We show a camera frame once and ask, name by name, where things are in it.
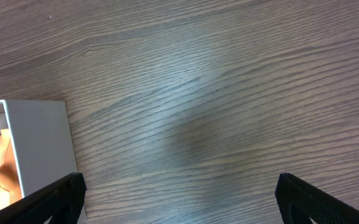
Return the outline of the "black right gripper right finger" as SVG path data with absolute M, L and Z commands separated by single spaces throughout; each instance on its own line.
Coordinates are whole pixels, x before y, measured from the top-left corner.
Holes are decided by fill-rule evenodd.
M 275 196 L 285 224 L 359 224 L 359 210 L 290 173 L 279 176 Z

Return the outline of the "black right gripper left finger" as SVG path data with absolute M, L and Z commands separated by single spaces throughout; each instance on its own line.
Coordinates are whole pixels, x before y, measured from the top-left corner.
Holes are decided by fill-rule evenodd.
M 83 174 L 68 174 L 0 210 L 0 224 L 77 224 L 85 192 Z

